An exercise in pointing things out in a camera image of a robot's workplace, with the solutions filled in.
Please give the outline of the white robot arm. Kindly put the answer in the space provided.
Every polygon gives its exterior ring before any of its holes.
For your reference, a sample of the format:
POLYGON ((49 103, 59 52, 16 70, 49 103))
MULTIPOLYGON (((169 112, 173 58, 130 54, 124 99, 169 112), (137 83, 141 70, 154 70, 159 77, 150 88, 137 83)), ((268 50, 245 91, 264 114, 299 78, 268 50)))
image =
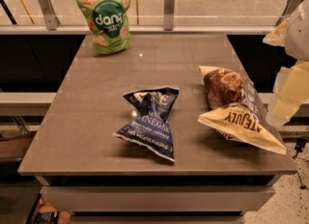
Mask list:
POLYGON ((283 46, 296 59, 290 69, 282 67, 277 73, 267 107, 267 122, 280 127, 309 99, 309 0, 303 0, 263 43, 283 46))

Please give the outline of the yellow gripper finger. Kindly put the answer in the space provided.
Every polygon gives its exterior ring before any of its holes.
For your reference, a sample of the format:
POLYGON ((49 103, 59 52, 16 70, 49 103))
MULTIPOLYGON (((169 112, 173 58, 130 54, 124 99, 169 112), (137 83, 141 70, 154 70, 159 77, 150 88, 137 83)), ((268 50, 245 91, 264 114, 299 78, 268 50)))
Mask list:
POLYGON ((286 18, 272 32, 263 38, 263 43, 272 46, 285 46, 285 35, 289 20, 286 18))
POLYGON ((267 122, 271 126, 284 125, 308 99, 309 62, 297 61, 290 69, 282 67, 267 107, 267 122))

